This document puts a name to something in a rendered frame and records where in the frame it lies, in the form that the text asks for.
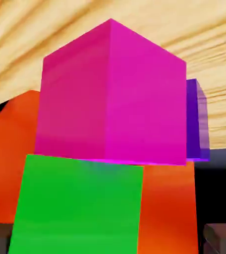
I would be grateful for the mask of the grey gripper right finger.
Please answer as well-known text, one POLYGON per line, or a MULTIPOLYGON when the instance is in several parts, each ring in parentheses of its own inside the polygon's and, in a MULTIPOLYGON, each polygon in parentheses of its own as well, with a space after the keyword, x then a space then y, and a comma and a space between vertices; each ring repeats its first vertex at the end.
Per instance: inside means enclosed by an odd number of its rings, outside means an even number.
POLYGON ((226 254, 226 224, 206 224, 203 254, 226 254))

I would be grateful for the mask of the small green cube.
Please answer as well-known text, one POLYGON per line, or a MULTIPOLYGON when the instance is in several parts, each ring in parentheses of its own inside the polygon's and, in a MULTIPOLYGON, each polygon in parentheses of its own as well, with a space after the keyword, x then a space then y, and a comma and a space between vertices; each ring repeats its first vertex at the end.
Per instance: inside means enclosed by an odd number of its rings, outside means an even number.
POLYGON ((137 254, 143 169, 28 155, 8 254, 137 254))

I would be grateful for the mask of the small purple cube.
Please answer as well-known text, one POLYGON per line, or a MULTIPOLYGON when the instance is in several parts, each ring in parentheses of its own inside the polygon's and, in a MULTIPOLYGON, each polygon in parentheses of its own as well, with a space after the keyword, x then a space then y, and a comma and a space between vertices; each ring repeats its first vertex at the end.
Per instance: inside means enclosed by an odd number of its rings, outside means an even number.
POLYGON ((189 79, 186 84, 187 160, 207 162, 210 160, 207 98, 197 79, 189 79))

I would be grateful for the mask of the small magenta cube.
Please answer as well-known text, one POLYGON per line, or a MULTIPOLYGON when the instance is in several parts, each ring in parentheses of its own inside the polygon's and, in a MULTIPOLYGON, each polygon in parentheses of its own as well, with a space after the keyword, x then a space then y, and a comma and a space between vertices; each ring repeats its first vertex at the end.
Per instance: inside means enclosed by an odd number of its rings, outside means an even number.
POLYGON ((109 19, 43 60, 38 155, 186 163, 186 62, 109 19))

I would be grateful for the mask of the large orange box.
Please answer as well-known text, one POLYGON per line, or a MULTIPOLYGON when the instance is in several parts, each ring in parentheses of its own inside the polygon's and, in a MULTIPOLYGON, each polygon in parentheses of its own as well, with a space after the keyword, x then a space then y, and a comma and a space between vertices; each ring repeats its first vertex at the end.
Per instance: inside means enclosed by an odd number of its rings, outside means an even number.
MULTIPOLYGON (((0 223, 14 224, 26 157, 38 155, 39 100, 29 91, 0 110, 0 223)), ((137 254, 198 254, 194 164, 141 167, 137 254)))

